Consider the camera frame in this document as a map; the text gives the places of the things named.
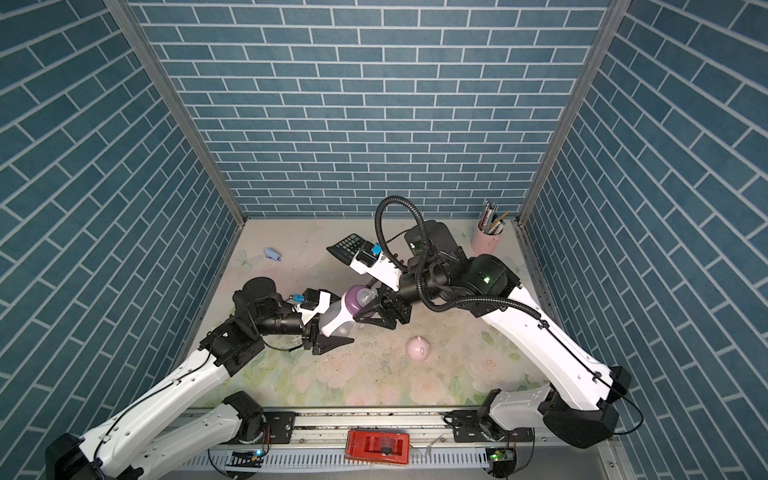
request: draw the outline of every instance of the cable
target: cable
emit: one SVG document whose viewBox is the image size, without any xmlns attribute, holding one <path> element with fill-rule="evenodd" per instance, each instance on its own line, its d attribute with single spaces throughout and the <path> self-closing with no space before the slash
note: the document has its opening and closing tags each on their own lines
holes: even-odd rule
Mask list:
<svg viewBox="0 0 768 480">
<path fill-rule="evenodd" d="M 397 237 L 399 237 L 400 235 L 403 235 L 403 234 L 404 234 L 405 232 L 407 232 L 408 230 L 403 230 L 402 232 L 398 233 L 397 235 L 395 235 L 394 237 L 390 238 L 390 239 L 389 239 L 389 240 L 387 240 L 386 242 L 387 242 L 387 243 L 389 243 L 389 242 L 391 242 L 391 241 L 393 241 L 393 240 L 396 240 L 396 239 L 397 239 Z"/>
<path fill-rule="evenodd" d="M 202 363 L 202 365 L 198 366 L 196 369 L 192 369 L 192 370 L 190 370 L 189 372 L 187 372 L 187 373 L 184 373 L 184 374 L 183 374 L 182 376 L 180 376 L 179 378 L 172 380 L 172 381 L 171 381 L 171 383 L 167 384 L 166 386 L 162 387 L 161 389 L 155 390 L 154 392 L 152 392 L 152 393 L 150 393 L 149 395 L 145 396 L 143 399 L 139 399 L 137 402 L 135 402 L 134 404 L 132 404 L 132 405 L 128 406 L 128 408 L 126 408 L 125 410 L 123 410 L 123 412 L 120 414 L 120 416 L 118 416 L 118 419 L 114 421 L 114 423 L 112 424 L 112 426 L 111 426 L 111 427 L 109 427 L 109 430 L 107 430 L 107 432 L 106 432 L 106 433 L 104 433 L 104 437 L 101 439 L 101 441 L 98 443 L 98 445 L 96 445 L 96 449 L 94 450 L 94 462 L 98 462 L 98 451 L 99 451 L 99 449 L 101 448 L 101 446 L 102 446 L 104 443 L 106 443 L 106 441 L 105 441 L 104 439 L 106 439 L 106 438 L 109 436 L 109 434 L 112 432 L 112 430 L 114 429 L 114 427 L 118 426 L 118 423 L 119 423 L 119 422 L 120 422 L 120 421 L 123 419 L 123 417 L 125 417 L 125 416 L 126 416 L 126 414 L 127 414 L 128 412 L 130 412 L 132 409 L 136 408 L 137 406 L 141 405 L 141 403 L 142 403 L 142 402 L 144 402 L 144 401 L 146 401 L 146 400 L 149 400 L 149 399 L 150 399 L 150 398 L 152 398 L 153 396 L 155 396 L 155 395 L 157 395 L 158 393 L 162 392 L 163 390 L 167 389 L 168 387 L 171 387 L 171 386 L 173 386 L 173 385 L 178 385 L 178 383 L 179 383 L 179 382 L 180 382 L 180 381 L 181 381 L 181 380 L 182 380 L 184 377 L 186 377 L 186 376 L 189 376 L 189 375 L 192 375 L 192 374 L 193 374 L 193 373 L 195 373 L 197 370 L 199 370 L 199 369 L 203 368 L 203 367 L 204 367 L 206 364 L 208 364 L 208 360 L 210 360 L 210 351 L 208 352 L 208 356 L 207 356 L 207 357 L 205 357 L 205 362 L 203 362 L 203 363 Z M 101 473 L 101 478 L 102 478 L 102 480 L 104 479 L 104 474 L 103 474 L 103 473 Z"/>
<path fill-rule="evenodd" d="M 277 350 L 278 352 L 292 352 L 293 350 L 298 350 L 298 349 L 300 349 L 301 347 L 303 347 L 303 346 L 304 346 L 304 344 L 303 344 L 303 343 L 300 343 L 299 345 L 296 345 L 296 346 L 292 346 L 292 347 L 290 347 L 289 349 L 281 349 L 281 348 L 278 348 L 278 347 L 276 347 L 276 346 L 271 346 L 271 345 L 270 345 L 269 343 L 267 343 L 267 342 L 264 342 L 264 345 L 266 345 L 266 346 L 270 347 L 272 350 Z"/>
<path fill-rule="evenodd" d="M 517 472 L 520 472 L 521 470 L 525 470 L 526 467 L 528 467 L 531 464 L 531 460 L 533 459 L 533 452 L 536 449 L 536 429 L 531 429 L 531 430 L 533 430 L 533 443 L 531 444 L 531 456 L 528 457 L 528 461 L 525 463 L 525 465 L 518 468 L 512 473 L 517 473 Z"/>
<path fill-rule="evenodd" d="M 403 205 L 408 212 L 410 212 L 411 215 L 413 215 L 413 218 L 416 220 L 416 225 L 419 227 L 419 236 L 421 238 L 422 243 L 422 252 L 419 255 L 419 262 L 416 264 L 416 270 L 414 272 L 415 277 L 415 283 L 416 283 L 416 292 L 419 294 L 419 299 L 424 303 L 424 305 L 430 309 L 433 312 L 445 312 L 446 310 L 450 310 L 451 308 L 454 308 L 458 305 L 462 305 L 464 303 L 493 303 L 496 306 L 510 306 L 512 308 L 515 308 L 517 310 L 520 310 L 524 313 L 527 313 L 529 316 L 533 317 L 534 319 L 538 320 L 541 324 L 541 328 L 546 329 L 547 332 L 560 343 L 560 345 L 565 349 L 566 352 L 568 352 L 572 357 L 576 359 L 577 362 L 581 364 L 581 366 L 584 367 L 584 369 L 589 372 L 594 379 L 600 380 L 600 382 L 603 383 L 603 385 L 607 386 L 611 391 L 617 393 L 619 395 L 619 398 L 626 400 L 630 405 L 632 405 L 636 410 L 637 413 L 640 414 L 640 421 L 635 427 L 633 427 L 630 430 L 627 430 L 626 432 L 615 432 L 614 435 L 628 435 L 632 432 L 635 432 L 637 429 L 639 429 L 644 421 L 645 417 L 637 405 L 632 402 L 630 399 L 626 398 L 621 392 L 616 390 L 613 386 L 606 383 L 601 376 L 594 372 L 592 369 L 590 369 L 584 362 L 581 361 L 578 356 L 576 356 L 575 353 L 571 351 L 552 331 L 549 329 L 549 324 L 546 322 L 541 321 L 541 314 L 536 311 L 536 309 L 525 305 L 522 302 L 518 302 L 515 300 L 510 300 L 506 298 L 496 297 L 496 296 L 486 296 L 486 295 L 473 295 L 473 296 L 465 296 L 459 299 L 451 300 L 449 302 L 445 302 L 441 305 L 435 305 L 426 295 L 426 291 L 424 289 L 424 282 L 422 280 L 422 273 L 424 271 L 424 267 L 427 262 L 427 256 L 429 255 L 429 248 L 427 247 L 427 230 L 426 225 L 424 223 L 424 219 L 422 218 L 421 213 L 419 212 L 419 209 L 416 208 L 416 205 L 408 200 L 407 198 L 400 197 L 398 195 L 391 195 L 379 203 L 379 206 L 376 208 L 376 213 L 373 217 L 373 228 L 376 231 L 376 239 L 379 241 L 379 246 L 382 249 L 382 253 L 385 255 L 387 259 L 389 259 L 390 262 L 392 262 L 395 267 L 400 269 L 403 273 L 406 273 L 408 269 L 405 265 L 402 265 L 400 262 L 397 261 L 395 256 L 392 254 L 392 252 L 389 251 L 389 247 L 387 246 L 387 241 L 384 239 L 384 230 L 382 229 L 382 216 L 384 214 L 384 210 L 390 205 L 390 204 L 400 204 Z"/>
<path fill-rule="evenodd" d="M 230 477 L 226 469 L 224 469 L 223 472 L 219 470 L 219 467 L 216 466 L 216 464 L 214 463 L 214 460 L 210 457 L 210 449 L 208 449 L 208 461 L 210 462 L 210 466 L 214 467 L 214 470 L 219 472 L 221 475 L 224 475 L 227 478 L 235 478 L 235 480 L 237 480 L 238 475 L 235 475 L 234 477 Z"/>
<path fill-rule="evenodd" d="M 304 342 L 301 342 L 299 345 L 296 345 L 296 346 L 292 346 L 292 347 L 290 347 L 289 349 L 281 349 L 281 348 L 278 348 L 278 347 L 276 347 L 276 346 L 271 346 L 269 343 L 267 343 L 267 342 L 264 340 L 264 336 L 261 334 L 261 332 L 259 332 L 259 329 L 258 329 L 258 327 L 256 327 L 256 322 L 254 322 L 254 321 L 253 321 L 253 315 L 251 315 L 251 314 L 250 314 L 250 310 L 248 309 L 248 305 L 250 305 L 251 303 L 252 303 L 252 301 L 251 301 L 251 302 L 249 302 L 249 303 L 248 303 L 248 304 L 245 306 L 245 311 L 246 311 L 246 312 L 248 312 L 248 316 L 250 317 L 250 324 L 251 324 L 251 325 L 253 325 L 253 329 L 254 329 L 254 330 L 256 330 L 256 333 L 258 333 L 258 334 L 259 334 L 259 336 L 261 337 L 261 341 L 262 341 L 262 342 L 264 342 L 264 345 L 265 345 L 265 346 L 268 346 L 268 347 L 270 347 L 272 350 L 277 350 L 278 352 L 292 352 L 293 350 L 298 350 L 298 349 L 300 349 L 302 346 L 304 346 Z"/>
<path fill-rule="evenodd" d="M 576 359 L 576 361 L 577 361 L 577 362 L 579 362 L 579 364 L 581 364 L 581 366 L 583 366 L 583 367 L 584 367 L 584 369 L 585 369 L 585 370 L 587 370 L 587 371 L 590 373 L 590 375 L 592 375 L 592 378 L 593 378 L 593 379 L 599 380 L 599 381 L 600 381 L 600 383 L 602 383 L 603 385 L 607 386 L 607 387 L 608 387 L 608 388 L 609 388 L 609 389 L 610 389 L 612 392 L 614 392 L 614 393 L 616 393 L 617 395 L 619 395 L 619 398 L 620 398 L 620 399 L 623 399 L 623 400 L 625 400 L 627 403 L 629 403 L 630 405 L 632 405 L 632 406 L 634 407 L 634 409 L 635 409 L 635 410 L 637 410 L 637 413 L 638 413 L 638 414 L 640 414 L 640 421 L 637 423 L 637 425 L 635 425 L 634 427 L 632 427 L 632 429 L 629 429 L 629 430 L 627 430 L 626 432 L 613 432 L 613 435 L 629 435 L 629 434 L 630 434 L 630 433 L 632 433 L 632 432 L 636 432 L 636 431 L 637 431 L 637 429 L 639 429 L 641 426 L 643 426 L 643 423 L 645 423 L 645 415 L 643 415 L 643 412 L 642 412 L 642 410 L 640 410 L 640 407 L 638 407 L 638 406 L 637 406 L 637 404 L 635 404 L 635 402 L 633 402 L 632 400 L 630 400 L 630 399 L 628 399 L 628 398 L 626 397 L 626 395 L 627 395 L 627 394 L 619 392 L 619 391 L 618 391 L 617 389 L 615 389 L 615 388 L 614 388 L 612 385 L 609 385 L 609 384 L 608 384 L 608 383 L 607 383 L 605 380 L 603 380 L 603 379 L 601 378 L 601 375 L 600 375 L 600 373 L 598 373 L 598 372 L 595 372 L 595 371 L 593 371 L 592 369 L 590 369 L 588 366 L 586 366 L 586 365 L 584 364 L 584 362 L 582 362 L 582 361 L 581 361 L 581 359 L 580 359 L 580 358 L 578 358 L 578 356 L 577 356 L 575 353 L 573 353 L 573 351 L 571 351 L 571 349 L 569 349 L 569 348 L 568 348 L 568 347 L 565 345 L 565 343 L 563 343 L 563 341 L 562 341 L 562 340 L 560 340 L 560 339 L 558 338 L 558 336 L 556 336 L 554 333 L 552 333 L 552 331 L 549 329 L 549 324 L 548 324 L 548 323 L 543 323 L 541 328 L 543 328 L 543 329 L 547 330 L 547 333 L 549 333 L 549 335 L 550 335 L 552 338 L 554 338 L 555 340 L 557 340 L 557 341 L 558 341 L 558 343 L 559 343 L 559 344 L 560 344 L 560 345 L 561 345 L 561 346 L 562 346 L 562 347 L 565 349 L 565 351 L 566 351 L 566 352 L 568 352 L 568 353 L 570 353 L 570 354 L 571 354 L 571 356 L 572 356 L 572 357 L 574 357 L 574 358 Z"/>
<path fill-rule="evenodd" d="M 392 263 L 395 264 L 395 267 L 397 267 L 400 271 L 403 273 L 406 273 L 408 271 L 407 267 L 405 265 L 402 265 L 395 256 L 392 254 L 391 251 L 389 251 L 389 247 L 387 246 L 387 241 L 384 238 L 384 230 L 382 229 L 382 215 L 384 214 L 384 210 L 390 205 L 390 204 L 400 204 L 403 205 L 408 211 L 413 215 L 413 218 L 416 220 L 416 224 L 419 226 L 419 236 L 421 237 L 422 242 L 422 252 L 419 255 L 419 262 L 416 264 L 416 270 L 414 272 L 415 276 L 415 283 L 416 283 L 416 292 L 419 294 L 419 299 L 426 305 L 428 309 L 430 309 L 433 312 L 445 312 L 446 310 L 450 310 L 451 308 L 454 308 L 459 305 L 463 305 L 464 303 L 493 303 L 496 306 L 510 306 L 512 308 L 515 308 L 517 310 L 521 310 L 524 313 L 527 313 L 529 316 L 532 316 L 536 320 L 541 318 L 541 314 L 537 312 L 535 309 L 531 308 L 528 305 L 525 305 L 522 302 L 518 302 L 516 300 L 510 300 L 506 298 L 496 297 L 496 296 L 486 296 L 486 295 L 472 295 L 472 296 L 465 296 L 459 299 L 451 300 L 449 302 L 445 302 L 441 305 L 435 305 L 426 295 L 426 291 L 424 288 L 424 281 L 422 278 L 422 274 L 424 272 L 424 267 L 427 262 L 427 257 L 429 256 L 429 248 L 427 248 L 427 229 L 426 225 L 424 223 L 424 219 L 422 218 L 421 213 L 419 212 L 419 209 L 416 208 L 416 205 L 413 204 L 412 201 L 408 200 L 407 198 L 400 197 L 397 195 L 392 195 L 384 200 L 381 201 L 379 206 L 376 208 L 376 214 L 373 218 L 373 228 L 376 231 L 376 239 L 379 242 L 379 246 L 382 249 L 382 253 L 384 253 L 384 256 L 389 259 Z"/>
</svg>

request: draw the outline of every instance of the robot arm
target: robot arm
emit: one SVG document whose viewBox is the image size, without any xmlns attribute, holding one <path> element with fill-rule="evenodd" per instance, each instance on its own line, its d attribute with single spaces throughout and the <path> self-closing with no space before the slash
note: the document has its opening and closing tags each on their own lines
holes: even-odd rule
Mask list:
<svg viewBox="0 0 768 480">
<path fill-rule="evenodd" d="M 391 261 L 393 256 L 381 231 L 381 215 L 391 203 L 406 206 L 417 223 L 405 235 L 413 254 L 405 267 Z M 367 266 L 355 270 L 371 274 L 384 285 L 379 288 L 376 301 L 358 313 L 355 320 L 378 321 L 382 326 L 395 328 L 396 320 L 410 320 L 410 306 L 415 303 L 424 303 L 437 312 L 452 306 L 468 310 L 507 336 L 551 381 L 548 388 L 533 395 L 493 394 L 487 400 L 485 419 L 491 436 L 494 431 L 534 426 L 511 426 L 507 414 L 519 413 L 521 409 L 530 410 L 525 413 L 527 418 L 538 410 L 539 418 L 555 435 L 580 448 L 613 435 L 618 413 L 612 403 L 627 394 L 631 381 L 623 367 L 609 368 L 585 352 L 551 321 L 503 262 L 487 254 L 468 259 L 443 223 L 425 222 L 407 199 L 383 200 L 375 222 L 379 244 L 364 243 L 353 264 Z M 419 282 L 421 289 L 416 288 Z M 445 303 L 432 303 L 438 297 Z M 371 311 L 381 318 L 362 318 Z"/>
<path fill-rule="evenodd" d="M 48 478 L 153 480 L 221 442 L 258 441 L 265 434 L 263 409 L 245 392 L 226 397 L 200 419 L 158 434 L 268 346 L 262 336 L 301 335 L 302 343 L 294 348 L 313 355 L 354 341 L 319 334 L 318 314 L 340 300 L 330 292 L 307 289 L 301 304 L 288 303 L 271 279 L 259 277 L 236 291 L 233 300 L 236 314 L 209 332 L 165 379 L 82 437 L 65 433 L 56 439 L 45 454 Z"/>
</svg>

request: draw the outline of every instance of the aluminum frame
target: aluminum frame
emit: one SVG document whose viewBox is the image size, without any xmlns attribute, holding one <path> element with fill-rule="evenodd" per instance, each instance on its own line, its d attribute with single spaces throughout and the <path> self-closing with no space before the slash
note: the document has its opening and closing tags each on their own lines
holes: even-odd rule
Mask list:
<svg viewBox="0 0 768 480">
<path fill-rule="evenodd" d="M 197 126 L 192 121 L 192 117 L 184 106 L 181 96 L 176 91 L 174 84 L 171 83 L 163 64 L 160 62 L 160 58 L 157 56 L 157 52 L 152 48 L 149 37 L 147 37 L 146 32 L 139 25 L 138 18 L 136 18 L 133 9 L 127 0 L 104 0 L 104 4 L 112 14 L 112 18 L 118 24 L 123 35 L 125 35 L 128 44 L 133 48 L 139 62 L 141 62 L 141 66 L 144 67 L 150 80 L 152 80 L 152 84 L 157 89 L 163 102 L 165 102 L 165 106 L 168 107 L 170 114 L 174 116 L 179 129 L 181 129 L 181 133 L 184 134 L 184 138 L 190 143 L 192 150 L 197 155 L 198 161 L 208 173 L 208 177 L 210 177 L 214 187 L 216 187 L 219 195 L 221 195 L 227 208 L 232 213 L 237 225 L 242 227 L 245 224 L 246 215 L 243 209 L 240 208 L 240 203 L 232 194 L 232 190 L 224 179 L 221 170 L 216 165 L 214 156 L 208 149 Z"/>
<path fill-rule="evenodd" d="M 624 19 L 624 13 L 627 12 L 631 0 L 613 0 L 611 6 L 605 12 L 598 34 L 594 38 L 594 44 L 587 53 L 587 58 L 584 60 L 584 66 L 581 67 L 581 73 L 576 80 L 576 85 L 571 94 L 568 96 L 568 103 L 563 108 L 563 113 L 558 122 L 558 126 L 555 128 L 552 134 L 551 140 L 547 145 L 547 149 L 544 152 L 544 156 L 541 159 L 541 163 L 536 170 L 536 174 L 533 177 L 531 186 L 528 188 L 528 195 L 525 196 L 523 204 L 520 206 L 518 212 L 518 223 L 525 225 L 528 218 L 531 216 L 533 207 L 536 204 L 541 189 L 544 188 L 544 184 L 549 177 L 549 173 L 554 167 L 554 163 L 558 159 L 558 155 L 563 148 L 565 138 L 571 131 L 571 127 L 576 120 L 576 114 L 581 108 L 581 104 L 584 103 L 584 99 L 587 97 L 589 88 L 592 86 L 592 81 L 598 74 L 598 69 L 605 59 L 605 53 L 608 51 L 608 47 L 611 45 L 616 31 L 619 28 L 621 20 Z"/>
</svg>

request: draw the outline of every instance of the purple bottle cap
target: purple bottle cap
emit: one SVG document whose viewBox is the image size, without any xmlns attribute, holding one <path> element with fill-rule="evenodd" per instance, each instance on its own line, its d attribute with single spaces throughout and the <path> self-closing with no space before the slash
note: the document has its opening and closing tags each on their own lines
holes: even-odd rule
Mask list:
<svg viewBox="0 0 768 480">
<path fill-rule="evenodd" d="M 346 309 L 352 315 L 355 315 L 364 307 L 364 305 L 360 305 L 360 303 L 357 301 L 357 293 L 365 288 L 368 287 L 365 285 L 353 285 L 349 288 L 349 290 L 346 291 L 346 295 L 344 296 L 344 303 L 346 305 Z"/>
</svg>

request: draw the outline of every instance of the red box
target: red box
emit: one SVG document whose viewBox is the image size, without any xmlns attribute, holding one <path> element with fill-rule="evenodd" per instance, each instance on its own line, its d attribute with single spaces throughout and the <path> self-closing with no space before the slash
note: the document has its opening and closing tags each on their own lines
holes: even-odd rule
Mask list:
<svg viewBox="0 0 768 480">
<path fill-rule="evenodd" d="M 409 441 L 406 433 L 349 430 L 344 453 L 348 460 L 408 465 Z"/>
</svg>

